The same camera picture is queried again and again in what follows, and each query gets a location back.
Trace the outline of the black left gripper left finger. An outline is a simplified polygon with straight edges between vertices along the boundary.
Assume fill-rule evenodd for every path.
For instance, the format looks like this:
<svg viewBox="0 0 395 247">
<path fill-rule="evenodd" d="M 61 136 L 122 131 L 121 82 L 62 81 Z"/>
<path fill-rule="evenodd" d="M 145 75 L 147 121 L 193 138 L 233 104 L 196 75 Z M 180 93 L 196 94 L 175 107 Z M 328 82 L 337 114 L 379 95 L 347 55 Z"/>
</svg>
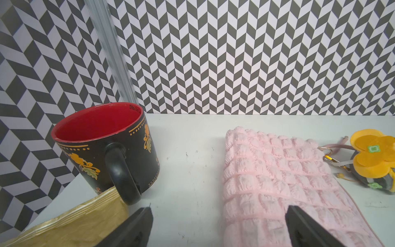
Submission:
<svg viewBox="0 0 395 247">
<path fill-rule="evenodd" d="M 151 208 L 139 208 L 96 247 L 146 247 L 152 226 Z"/>
</svg>

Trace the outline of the grey plush yellow flower charm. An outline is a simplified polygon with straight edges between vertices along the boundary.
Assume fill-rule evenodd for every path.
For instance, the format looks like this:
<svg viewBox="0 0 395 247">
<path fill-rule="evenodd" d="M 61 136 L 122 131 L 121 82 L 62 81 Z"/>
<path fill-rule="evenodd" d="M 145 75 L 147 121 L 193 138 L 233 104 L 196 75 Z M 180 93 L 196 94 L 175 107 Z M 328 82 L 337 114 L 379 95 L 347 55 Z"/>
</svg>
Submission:
<svg viewBox="0 0 395 247">
<path fill-rule="evenodd" d="M 355 132 L 350 145 L 336 148 L 354 150 L 349 161 L 336 163 L 346 166 L 362 183 L 373 189 L 395 192 L 395 138 L 374 129 Z"/>
</svg>

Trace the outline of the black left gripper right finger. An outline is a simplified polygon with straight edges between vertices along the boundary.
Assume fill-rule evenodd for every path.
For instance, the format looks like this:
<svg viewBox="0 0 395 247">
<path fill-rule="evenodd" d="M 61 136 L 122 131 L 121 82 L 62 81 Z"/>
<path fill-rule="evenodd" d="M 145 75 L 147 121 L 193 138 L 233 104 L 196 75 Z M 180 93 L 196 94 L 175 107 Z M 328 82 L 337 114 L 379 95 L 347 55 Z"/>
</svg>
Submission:
<svg viewBox="0 0 395 247">
<path fill-rule="evenodd" d="M 345 247 L 299 206 L 289 206 L 285 219 L 293 247 Z"/>
</svg>

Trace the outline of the pink fluffy bag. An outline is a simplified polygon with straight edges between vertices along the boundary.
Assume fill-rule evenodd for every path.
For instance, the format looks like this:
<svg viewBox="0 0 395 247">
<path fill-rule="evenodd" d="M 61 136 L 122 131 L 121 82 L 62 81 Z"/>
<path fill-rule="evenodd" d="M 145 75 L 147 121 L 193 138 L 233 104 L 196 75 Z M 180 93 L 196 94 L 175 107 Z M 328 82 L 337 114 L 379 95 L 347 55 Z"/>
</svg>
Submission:
<svg viewBox="0 0 395 247">
<path fill-rule="evenodd" d="M 237 127 L 225 140 L 226 247 L 289 247 L 286 212 L 299 206 L 347 247 L 380 247 L 314 140 Z"/>
</svg>

